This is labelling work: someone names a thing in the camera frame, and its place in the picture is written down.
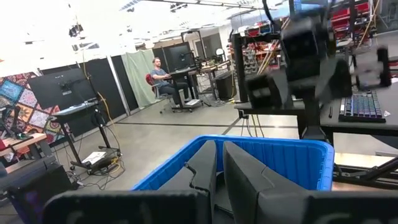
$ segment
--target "quilt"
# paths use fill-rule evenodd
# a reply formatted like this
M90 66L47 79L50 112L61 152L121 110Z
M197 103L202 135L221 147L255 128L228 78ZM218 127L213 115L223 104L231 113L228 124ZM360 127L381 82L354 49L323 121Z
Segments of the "quilt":
M37 102L33 91L30 89L28 79L35 78L33 72L11 75L0 78L0 108L5 105L21 107L17 115L17 127L23 132L36 129L38 133L45 133L47 141L53 143L64 137L61 126L58 123L51 123L47 118L60 111L58 106L42 108ZM6 118L6 124L10 126L15 114L11 113Z

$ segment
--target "man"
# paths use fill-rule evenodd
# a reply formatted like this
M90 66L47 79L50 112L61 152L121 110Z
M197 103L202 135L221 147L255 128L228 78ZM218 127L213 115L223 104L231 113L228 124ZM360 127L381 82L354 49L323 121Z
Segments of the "man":
M165 79L170 78L170 75L160 68L161 65L160 59L156 57L153 59L152 63L154 64L154 69L150 72L150 75L154 80L155 84L159 84L159 93L173 95L174 103L176 105L179 105L178 102L179 93L178 91L175 91L174 86L171 83L165 81ZM185 102L188 102L189 101L188 84L177 83L177 89L184 90Z

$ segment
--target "red chair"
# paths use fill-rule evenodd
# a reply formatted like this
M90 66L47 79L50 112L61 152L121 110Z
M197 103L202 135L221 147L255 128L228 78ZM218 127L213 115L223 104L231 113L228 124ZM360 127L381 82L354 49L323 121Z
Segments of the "red chair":
M155 93L155 98L159 99L159 100L163 100L163 99L168 99L169 103L167 105L164 106L163 110L159 111L159 113L163 113L163 111L166 110L166 106L170 106L172 104L172 95L164 93L164 94L160 94L159 92L159 88L160 85L159 84L155 84L155 81L153 80L152 76L148 73L145 76L145 81L148 83L148 85L150 85L150 87L152 87L152 91Z

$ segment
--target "mechanical keyboard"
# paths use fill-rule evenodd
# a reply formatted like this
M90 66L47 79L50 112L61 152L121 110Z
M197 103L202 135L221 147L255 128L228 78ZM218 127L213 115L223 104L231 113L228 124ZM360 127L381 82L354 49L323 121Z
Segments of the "mechanical keyboard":
M341 99L339 121L385 123L377 94L374 90L358 91L353 87L353 95Z

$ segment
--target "white curtain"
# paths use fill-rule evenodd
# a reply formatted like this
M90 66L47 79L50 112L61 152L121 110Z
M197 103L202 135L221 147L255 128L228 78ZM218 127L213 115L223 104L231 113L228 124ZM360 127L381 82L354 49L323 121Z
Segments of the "white curtain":
M139 50L122 55L127 77L140 109L156 102L154 92L145 80L145 76L154 68L153 59L152 50Z

